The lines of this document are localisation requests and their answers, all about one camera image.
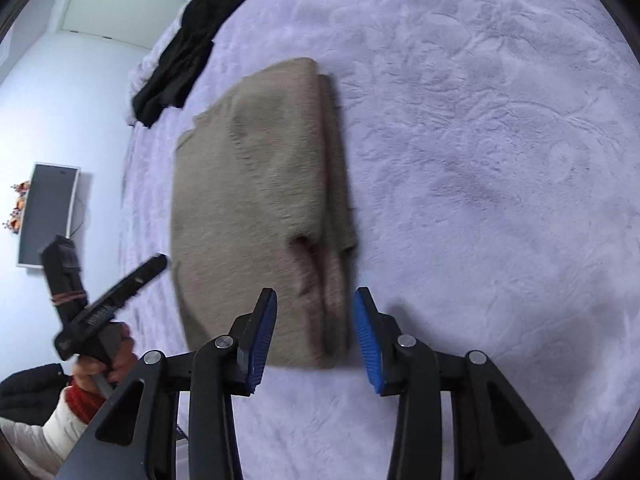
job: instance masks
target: human hand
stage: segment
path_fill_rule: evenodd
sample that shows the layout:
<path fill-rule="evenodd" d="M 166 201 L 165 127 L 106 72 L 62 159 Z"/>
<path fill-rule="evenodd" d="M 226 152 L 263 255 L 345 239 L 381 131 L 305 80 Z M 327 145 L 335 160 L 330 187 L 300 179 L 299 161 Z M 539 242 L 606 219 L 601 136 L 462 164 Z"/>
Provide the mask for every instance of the human hand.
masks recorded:
<path fill-rule="evenodd" d="M 131 338 L 131 330 L 126 323 L 121 323 L 121 327 L 122 344 L 113 360 L 113 370 L 107 377 L 110 383 L 119 383 L 138 362 L 137 356 L 133 353 L 135 342 Z M 107 365 L 101 363 L 98 359 L 81 355 L 73 367 L 74 382 L 81 390 L 103 397 L 95 384 L 93 376 L 103 373 L 106 369 Z"/>

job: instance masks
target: television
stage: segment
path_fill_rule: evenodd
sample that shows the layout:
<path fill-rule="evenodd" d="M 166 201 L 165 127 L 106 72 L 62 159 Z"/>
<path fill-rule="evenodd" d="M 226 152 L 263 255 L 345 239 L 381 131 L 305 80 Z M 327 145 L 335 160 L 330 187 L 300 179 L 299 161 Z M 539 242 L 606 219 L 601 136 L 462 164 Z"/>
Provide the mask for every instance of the television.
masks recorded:
<path fill-rule="evenodd" d="M 18 267 L 42 268 L 40 251 L 56 235 L 69 238 L 80 168 L 36 164 L 26 195 L 18 241 Z"/>

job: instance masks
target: brown garment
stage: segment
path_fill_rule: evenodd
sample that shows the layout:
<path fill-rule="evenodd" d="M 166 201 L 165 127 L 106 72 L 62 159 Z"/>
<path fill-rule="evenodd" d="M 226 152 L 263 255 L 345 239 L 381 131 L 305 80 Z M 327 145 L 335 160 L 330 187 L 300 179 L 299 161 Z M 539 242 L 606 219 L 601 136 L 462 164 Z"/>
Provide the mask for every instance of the brown garment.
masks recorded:
<path fill-rule="evenodd" d="M 191 349 L 278 295 L 269 363 L 328 367 L 348 344 L 356 244 L 330 82 L 312 59 L 242 79 L 178 143 L 174 281 Z"/>

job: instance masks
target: white wall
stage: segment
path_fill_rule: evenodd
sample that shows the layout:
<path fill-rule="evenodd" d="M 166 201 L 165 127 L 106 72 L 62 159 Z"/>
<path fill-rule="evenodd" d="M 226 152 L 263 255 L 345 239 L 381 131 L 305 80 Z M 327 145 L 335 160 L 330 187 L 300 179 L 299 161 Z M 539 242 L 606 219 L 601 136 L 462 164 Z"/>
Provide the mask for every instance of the white wall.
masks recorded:
<path fill-rule="evenodd" d="M 55 0 L 29 0 L 14 22 L 9 43 L 9 56 L 0 65 L 0 83 L 22 55 L 47 29 Z"/>
<path fill-rule="evenodd" d="M 77 242 L 94 299 L 119 279 L 120 185 L 130 135 L 125 85 L 144 53 L 79 34 L 45 34 L 0 86 L 0 210 L 8 216 L 16 197 L 10 186 L 27 180 L 34 162 L 79 166 L 86 218 Z M 74 216 L 75 226 L 80 206 Z M 17 241 L 0 231 L 0 379 L 57 361 L 52 338 L 60 326 L 49 291 L 41 271 L 15 266 Z"/>

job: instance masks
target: red sleeve cuff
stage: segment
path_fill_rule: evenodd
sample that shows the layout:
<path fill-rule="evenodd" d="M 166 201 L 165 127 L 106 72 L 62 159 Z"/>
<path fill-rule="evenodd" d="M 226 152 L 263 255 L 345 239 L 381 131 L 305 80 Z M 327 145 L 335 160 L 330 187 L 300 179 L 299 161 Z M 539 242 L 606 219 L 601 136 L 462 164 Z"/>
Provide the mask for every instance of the red sleeve cuff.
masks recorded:
<path fill-rule="evenodd" d="M 65 401 L 73 414 L 85 424 L 91 422 L 104 404 L 102 397 L 82 390 L 75 381 L 65 390 Z"/>

